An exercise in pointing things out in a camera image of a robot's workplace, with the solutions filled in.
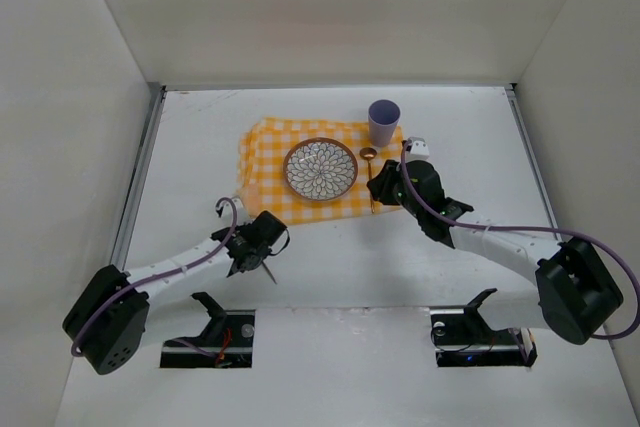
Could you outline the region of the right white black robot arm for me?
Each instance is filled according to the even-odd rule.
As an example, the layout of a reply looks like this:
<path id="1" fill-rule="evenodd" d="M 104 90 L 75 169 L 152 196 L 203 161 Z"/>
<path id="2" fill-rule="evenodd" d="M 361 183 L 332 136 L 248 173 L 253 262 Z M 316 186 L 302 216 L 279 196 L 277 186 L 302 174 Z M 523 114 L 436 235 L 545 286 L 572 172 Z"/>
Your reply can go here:
<path id="1" fill-rule="evenodd" d="M 623 303 L 591 242 L 502 230 L 472 206 L 446 196 L 426 161 L 388 160 L 367 187 L 375 201 L 403 207 L 431 240 L 483 257 L 531 284 L 521 292 L 491 288 L 481 296 L 476 311 L 493 331 L 544 328 L 582 345 Z"/>

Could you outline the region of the yellow white checkered napkin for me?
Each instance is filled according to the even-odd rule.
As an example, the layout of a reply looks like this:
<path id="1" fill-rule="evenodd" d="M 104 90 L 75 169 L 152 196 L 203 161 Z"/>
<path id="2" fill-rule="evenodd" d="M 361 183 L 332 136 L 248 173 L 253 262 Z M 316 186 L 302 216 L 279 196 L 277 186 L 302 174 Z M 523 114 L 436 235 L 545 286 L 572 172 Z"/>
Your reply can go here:
<path id="1" fill-rule="evenodd" d="M 359 170 L 349 192 L 329 202 L 303 199 L 286 185 L 283 174 L 288 152 L 302 141 L 320 137 L 348 147 L 357 157 Z M 267 210 L 288 226 L 393 212 L 392 206 L 370 206 L 366 182 L 369 175 L 380 172 L 385 161 L 400 158 L 402 139 L 402 128 L 396 127 L 391 143 L 377 150 L 372 170 L 368 171 L 367 162 L 358 157 L 359 151 L 369 145 L 366 122 L 263 118 L 240 138 L 238 195 L 250 216 Z"/>

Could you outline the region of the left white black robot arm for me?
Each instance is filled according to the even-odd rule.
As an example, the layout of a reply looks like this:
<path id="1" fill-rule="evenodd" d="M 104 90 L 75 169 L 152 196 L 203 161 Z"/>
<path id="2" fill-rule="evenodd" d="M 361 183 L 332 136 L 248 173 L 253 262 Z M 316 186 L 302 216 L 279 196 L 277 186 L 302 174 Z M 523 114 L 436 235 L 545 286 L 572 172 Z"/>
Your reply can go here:
<path id="1" fill-rule="evenodd" d="M 211 356 L 212 344 L 230 337 L 211 287 L 262 267 L 289 242 L 287 226 L 263 211 L 164 261 L 131 271 L 99 269 L 62 324 L 72 356 L 85 358 L 99 375 L 121 368 L 147 344 L 176 342 Z"/>

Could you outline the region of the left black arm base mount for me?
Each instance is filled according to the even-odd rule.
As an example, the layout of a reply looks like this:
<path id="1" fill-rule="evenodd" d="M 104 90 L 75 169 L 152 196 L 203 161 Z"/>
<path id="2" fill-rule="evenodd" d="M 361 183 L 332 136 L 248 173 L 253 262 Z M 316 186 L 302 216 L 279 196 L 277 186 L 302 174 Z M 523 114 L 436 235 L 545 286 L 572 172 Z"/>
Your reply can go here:
<path id="1" fill-rule="evenodd" d="M 255 310 L 225 310 L 208 293 L 191 295 L 196 313 L 204 314 L 193 336 L 162 345 L 161 369 L 249 369 L 253 363 Z"/>

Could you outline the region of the copper coloured spoon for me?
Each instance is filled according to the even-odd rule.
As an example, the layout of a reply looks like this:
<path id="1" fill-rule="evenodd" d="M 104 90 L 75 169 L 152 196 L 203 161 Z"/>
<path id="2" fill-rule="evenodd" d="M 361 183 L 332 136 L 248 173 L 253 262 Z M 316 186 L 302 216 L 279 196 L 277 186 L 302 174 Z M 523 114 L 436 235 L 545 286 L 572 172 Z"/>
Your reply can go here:
<path id="1" fill-rule="evenodd" d="M 368 181 L 370 181 L 373 178 L 373 161 L 375 160 L 375 158 L 377 156 L 377 151 L 373 147 L 363 147 L 359 151 L 359 156 L 363 160 L 365 160 L 366 163 L 367 163 L 367 176 L 368 176 Z M 370 194 L 370 209 L 371 209 L 371 213 L 375 214 L 375 212 L 376 212 L 376 210 L 375 210 L 375 201 L 373 199 L 372 194 Z"/>

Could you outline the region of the lilac plastic cup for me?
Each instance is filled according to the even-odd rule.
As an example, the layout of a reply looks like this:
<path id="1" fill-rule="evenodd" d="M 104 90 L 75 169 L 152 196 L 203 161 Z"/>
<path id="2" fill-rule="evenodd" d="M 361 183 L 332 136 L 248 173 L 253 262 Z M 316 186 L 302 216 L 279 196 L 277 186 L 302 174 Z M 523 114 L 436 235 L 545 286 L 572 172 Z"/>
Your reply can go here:
<path id="1" fill-rule="evenodd" d="M 391 100 L 377 100 L 369 106 L 369 141 L 374 147 L 386 147 L 391 142 L 400 115 L 399 106 Z"/>

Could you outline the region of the floral patterned ceramic plate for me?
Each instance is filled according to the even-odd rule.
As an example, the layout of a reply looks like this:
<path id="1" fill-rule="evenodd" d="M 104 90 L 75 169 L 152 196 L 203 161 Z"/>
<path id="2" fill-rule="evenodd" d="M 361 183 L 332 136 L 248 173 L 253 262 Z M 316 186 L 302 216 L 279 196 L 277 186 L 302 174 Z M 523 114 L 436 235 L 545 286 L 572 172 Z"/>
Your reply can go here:
<path id="1" fill-rule="evenodd" d="M 283 161 L 284 181 L 297 196 L 311 202 L 339 199 L 351 190 L 358 162 L 341 142 L 315 137 L 292 147 Z"/>

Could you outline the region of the silver metal fork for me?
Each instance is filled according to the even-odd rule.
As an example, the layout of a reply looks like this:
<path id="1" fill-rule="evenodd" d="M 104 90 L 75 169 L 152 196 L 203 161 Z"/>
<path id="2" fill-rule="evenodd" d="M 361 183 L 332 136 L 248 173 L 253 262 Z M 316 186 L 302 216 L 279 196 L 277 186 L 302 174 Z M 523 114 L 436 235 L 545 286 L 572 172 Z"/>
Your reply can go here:
<path id="1" fill-rule="evenodd" d="M 271 272 L 271 270 L 269 269 L 269 267 L 267 266 L 267 264 L 266 264 L 264 261 L 262 261 L 262 263 L 261 263 L 261 264 L 262 264 L 262 266 L 263 266 L 263 268 L 264 268 L 265 272 L 267 273 L 267 275 L 268 275 L 268 276 L 269 276 L 269 278 L 271 279 L 271 281 L 272 281 L 275 285 L 278 285 L 278 282 L 277 282 L 277 280 L 276 280 L 276 278 L 275 278 L 274 274 Z"/>

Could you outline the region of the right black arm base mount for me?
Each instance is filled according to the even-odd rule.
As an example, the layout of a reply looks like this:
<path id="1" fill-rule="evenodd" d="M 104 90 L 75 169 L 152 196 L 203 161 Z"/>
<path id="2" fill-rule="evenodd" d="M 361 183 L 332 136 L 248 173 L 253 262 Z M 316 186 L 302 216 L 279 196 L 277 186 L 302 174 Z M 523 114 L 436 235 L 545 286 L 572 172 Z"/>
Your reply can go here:
<path id="1" fill-rule="evenodd" d="M 492 330 L 475 308 L 431 309 L 430 321 L 438 367 L 531 368 L 538 358 L 528 329 Z"/>

